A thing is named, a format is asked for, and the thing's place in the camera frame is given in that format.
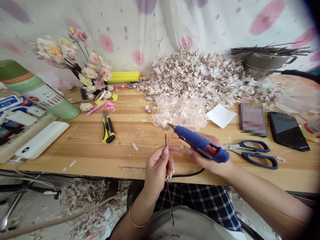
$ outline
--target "blue glue gun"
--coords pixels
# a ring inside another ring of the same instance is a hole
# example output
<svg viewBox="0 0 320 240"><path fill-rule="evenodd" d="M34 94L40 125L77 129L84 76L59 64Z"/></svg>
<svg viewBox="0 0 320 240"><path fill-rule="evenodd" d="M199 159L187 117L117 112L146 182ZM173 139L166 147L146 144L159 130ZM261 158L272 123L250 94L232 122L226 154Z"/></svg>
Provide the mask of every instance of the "blue glue gun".
<svg viewBox="0 0 320 240"><path fill-rule="evenodd" d="M212 159L217 163L225 163L229 160L230 154L222 147L210 143L210 141L199 134L179 125L168 123L174 129L179 138L188 143L195 151L205 158Z"/></svg>

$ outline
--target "white curtain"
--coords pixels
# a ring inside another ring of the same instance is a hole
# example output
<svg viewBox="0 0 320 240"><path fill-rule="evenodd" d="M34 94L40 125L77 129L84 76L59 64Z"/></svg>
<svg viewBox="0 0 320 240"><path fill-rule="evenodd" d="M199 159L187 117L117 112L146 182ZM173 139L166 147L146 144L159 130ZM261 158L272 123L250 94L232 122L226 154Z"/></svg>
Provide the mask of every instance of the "white curtain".
<svg viewBox="0 0 320 240"><path fill-rule="evenodd" d="M28 47L30 40L46 35L68 38L70 26L87 32L88 51L102 54L113 71L141 74L152 70L156 58L182 46L224 54L230 47L302 40L289 46L317 50L318 34L308 14L299 0L1 0L0 59L76 81L71 71L36 59ZM319 60L315 51L281 70L308 71ZM82 53L79 62L86 62Z"/></svg>

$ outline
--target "black cable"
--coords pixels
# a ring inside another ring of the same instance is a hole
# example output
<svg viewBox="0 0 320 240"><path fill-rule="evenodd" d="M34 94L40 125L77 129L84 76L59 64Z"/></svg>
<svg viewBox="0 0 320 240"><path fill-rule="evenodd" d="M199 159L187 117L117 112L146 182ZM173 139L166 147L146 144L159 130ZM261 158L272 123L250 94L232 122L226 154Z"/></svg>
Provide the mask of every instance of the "black cable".
<svg viewBox="0 0 320 240"><path fill-rule="evenodd" d="M5 169L0 169L2 172L8 172L8 173L16 173L15 171L11 170L5 170ZM200 171L195 172L195 173L190 173L190 174L180 174L180 175L173 175L172 177L192 177L195 175L198 175L204 171L204 168L202 168ZM116 181L139 181L139 179L127 179L127 178L112 178L112 177L103 177L103 178L91 178L91 177L84 177L84 176L67 176L63 174L57 174L57 173L33 173L33 172L28 172L28 171L21 171L22 173L27 173L27 174L33 174L33 175L42 175L42 176L57 176L57 177L64 177L64 178L82 178L82 179L87 179L87 180L92 180L92 181L100 181L100 180L116 180Z"/></svg>
<svg viewBox="0 0 320 240"><path fill-rule="evenodd" d="M200 173L202 173L204 171L204 168L202 168L200 171L198 172L195 172L195 173L190 173L190 174L181 174L181 175L172 175L172 177L192 177L192 176L195 176L195 175L198 175Z"/></svg>

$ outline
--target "wooden desk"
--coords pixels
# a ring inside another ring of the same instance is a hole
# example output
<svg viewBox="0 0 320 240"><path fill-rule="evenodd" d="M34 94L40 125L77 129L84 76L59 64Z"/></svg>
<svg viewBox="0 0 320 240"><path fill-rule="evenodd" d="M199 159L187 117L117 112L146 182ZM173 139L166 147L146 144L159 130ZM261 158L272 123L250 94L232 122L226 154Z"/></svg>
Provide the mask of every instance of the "wooden desk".
<svg viewBox="0 0 320 240"><path fill-rule="evenodd" d="M282 80L284 76L275 77ZM290 85L316 86L310 80L295 76L286 76ZM90 116L81 112L76 118L67 121L70 127L37 159L28 160L19 166L19 170L51 172L60 174L76 174L90 176L104 176L116 178L144 179L145 160L159 146L164 145L164 134L159 127L152 123L152 115L144 111L145 97L135 89L120 89L118 100L115 102L116 110L108 113L112 120L116 139L110 144L101 142L103 135L102 110L95 111ZM67 99L80 98L80 92L74 92ZM308 140L311 151L299 152L276 144L269 132L268 138L248 136L240 132L239 115L237 115L225 129L221 129L208 120L208 124L200 131L215 135L222 143L236 144L242 140L262 140L270 147L269 155L280 156L287 162L279 161L278 170L268 170L256 167L246 162L240 155L230 152L231 160L248 171L263 177L285 190L300 192L317 192L320 180L320 144ZM305 121L296 116L299 123ZM139 150L135 151L130 146L135 143ZM173 152L176 174L193 173L200 170L189 156L181 149L185 144L180 139L172 138L172 130L168 133L168 143L176 147ZM12 164L0 164L0 169L13 169ZM172 181L185 183L199 183L212 185L226 185L220 177L204 171L203 173L188 177L175 178Z"/></svg>

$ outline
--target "plastic storage box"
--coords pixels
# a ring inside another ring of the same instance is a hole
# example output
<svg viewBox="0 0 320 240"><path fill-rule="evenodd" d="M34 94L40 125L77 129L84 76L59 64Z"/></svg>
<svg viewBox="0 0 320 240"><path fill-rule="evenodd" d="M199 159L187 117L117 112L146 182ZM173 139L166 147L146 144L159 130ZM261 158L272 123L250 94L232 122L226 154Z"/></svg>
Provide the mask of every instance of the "plastic storage box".
<svg viewBox="0 0 320 240"><path fill-rule="evenodd" d="M200 128L207 125L204 104L200 98L163 98L153 119L158 126L167 120L168 123L188 128Z"/></svg>

